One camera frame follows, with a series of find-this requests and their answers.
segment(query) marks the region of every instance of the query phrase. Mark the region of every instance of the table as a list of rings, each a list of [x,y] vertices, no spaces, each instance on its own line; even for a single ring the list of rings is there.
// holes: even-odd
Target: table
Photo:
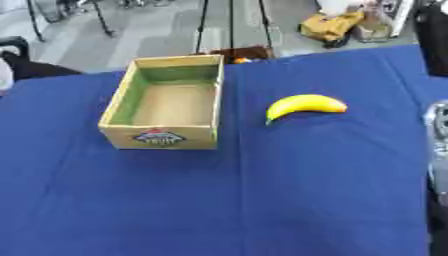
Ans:
[[[427,255],[421,114],[448,88],[416,46],[225,73],[216,151],[114,149],[97,122],[120,72],[19,83],[0,101],[0,254]],[[264,126],[298,93],[350,109]]]

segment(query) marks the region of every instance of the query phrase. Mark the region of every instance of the cardboard box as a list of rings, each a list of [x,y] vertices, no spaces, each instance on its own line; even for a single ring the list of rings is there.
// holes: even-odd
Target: cardboard box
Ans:
[[[99,122],[116,148],[213,149],[221,55],[137,59]]]

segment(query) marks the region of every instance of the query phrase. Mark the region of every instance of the chair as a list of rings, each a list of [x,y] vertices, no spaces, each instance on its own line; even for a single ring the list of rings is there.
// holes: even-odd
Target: chair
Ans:
[[[98,20],[100,21],[100,25],[104,31],[104,33],[109,36],[109,37],[113,37],[114,36],[114,31],[112,31],[109,26],[107,25],[104,16],[102,14],[101,8],[99,7],[98,1],[99,0],[54,0],[55,1],[55,5],[57,6],[57,8],[59,8],[60,5],[63,6],[64,10],[68,13],[68,10],[70,10],[72,7],[78,8],[81,5],[84,4],[92,4],[97,15],[98,15]],[[42,36],[42,33],[39,31],[39,28],[37,26],[37,22],[36,22],[36,10],[34,9],[35,6],[37,6],[38,10],[41,12],[41,14],[44,16],[44,18],[49,22],[49,23],[54,23],[54,22],[58,22],[61,21],[63,19],[66,18],[66,15],[63,15],[62,12],[58,9],[58,17],[56,19],[52,19],[49,18],[48,15],[46,15],[42,8],[40,7],[40,5],[38,4],[38,2],[36,0],[26,0],[26,4],[28,7],[28,12],[29,12],[29,16],[31,18],[31,22],[32,22],[32,26],[33,26],[33,30],[34,33],[36,34],[37,38],[39,41],[44,42],[45,39]]]

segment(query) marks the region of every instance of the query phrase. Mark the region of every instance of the box label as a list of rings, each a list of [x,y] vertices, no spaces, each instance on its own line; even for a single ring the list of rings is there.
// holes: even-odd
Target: box label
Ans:
[[[161,129],[151,129],[134,137],[134,140],[157,147],[168,147],[186,140],[184,137]]]

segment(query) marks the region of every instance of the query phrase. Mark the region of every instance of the yellow banana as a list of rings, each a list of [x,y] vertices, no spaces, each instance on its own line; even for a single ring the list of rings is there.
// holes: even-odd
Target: yellow banana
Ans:
[[[266,125],[275,119],[297,111],[345,112],[347,105],[323,95],[302,94],[286,97],[272,104],[267,113]]]

